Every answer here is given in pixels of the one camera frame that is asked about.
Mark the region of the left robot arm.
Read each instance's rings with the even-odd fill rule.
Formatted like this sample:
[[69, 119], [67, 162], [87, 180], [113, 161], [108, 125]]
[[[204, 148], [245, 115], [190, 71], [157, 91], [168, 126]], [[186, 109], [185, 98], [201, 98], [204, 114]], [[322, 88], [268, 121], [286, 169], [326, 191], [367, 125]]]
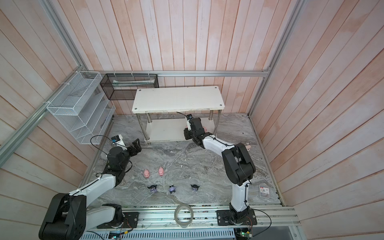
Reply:
[[89, 205], [105, 192], [117, 187], [130, 171], [131, 157], [141, 152], [139, 139], [126, 146], [119, 136], [107, 154], [107, 165], [100, 176], [68, 194], [56, 194], [39, 230], [41, 240], [79, 240], [85, 232], [102, 224], [121, 228], [125, 215], [121, 205], [104, 204], [89, 210]]

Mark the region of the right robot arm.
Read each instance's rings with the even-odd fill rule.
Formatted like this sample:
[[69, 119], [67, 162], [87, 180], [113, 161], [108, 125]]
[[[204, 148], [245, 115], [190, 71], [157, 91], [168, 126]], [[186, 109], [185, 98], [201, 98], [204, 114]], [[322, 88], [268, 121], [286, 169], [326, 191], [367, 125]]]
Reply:
[[256, 167], [246, 146], [242, 143], [227, 143], [206, 132], [200, 118], [187, 115], [186, 119], [185, 139], [193, 140], [199, 147], [221, 156], [227, 177], [233, 184], [229, 209], [217, 211], [218, 225], [256, 225], [255, 211], [249, 207], [248, 201], [251, 179]]

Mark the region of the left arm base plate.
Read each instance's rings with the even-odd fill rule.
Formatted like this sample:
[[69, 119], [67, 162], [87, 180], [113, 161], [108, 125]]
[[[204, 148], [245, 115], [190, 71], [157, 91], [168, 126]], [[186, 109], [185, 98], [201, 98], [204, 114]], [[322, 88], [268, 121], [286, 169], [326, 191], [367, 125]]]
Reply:
[[97, 229], [135, 229], [138, 225], [139, 212], [123, 212], [123, 220], [112, 220], [97, 226]]

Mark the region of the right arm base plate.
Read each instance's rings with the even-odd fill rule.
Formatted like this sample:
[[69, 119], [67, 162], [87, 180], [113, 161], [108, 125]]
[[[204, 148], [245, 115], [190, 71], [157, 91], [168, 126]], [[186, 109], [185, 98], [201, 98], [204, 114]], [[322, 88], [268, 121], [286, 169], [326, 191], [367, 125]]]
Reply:
[[251, 209], [239, 213], [234, 210], [218, 210], [216, 214], [219, 226], [257, 225], [255, 212]]

